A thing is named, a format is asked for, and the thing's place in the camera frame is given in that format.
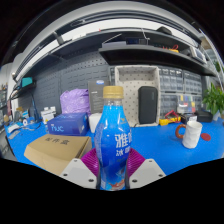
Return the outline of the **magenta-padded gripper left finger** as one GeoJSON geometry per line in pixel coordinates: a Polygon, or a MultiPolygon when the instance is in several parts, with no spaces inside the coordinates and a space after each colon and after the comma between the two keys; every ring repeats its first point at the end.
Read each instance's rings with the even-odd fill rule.
{"type": "Polygon", "coordinates": [[[81,159],[72,159],[60,176],[78,186],[99,189],[100,164],[96,149],[90,150],[81,159]]]}

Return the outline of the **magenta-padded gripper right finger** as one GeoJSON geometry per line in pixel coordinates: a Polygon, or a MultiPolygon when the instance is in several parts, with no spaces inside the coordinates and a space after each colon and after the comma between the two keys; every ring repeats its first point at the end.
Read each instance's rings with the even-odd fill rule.
{"type": "Polygon", "coordinates": [[[165,176],[154,159],[145,159],[135,149],[130,150],[126,162],[127,189],[141,188],[165,176]]]}

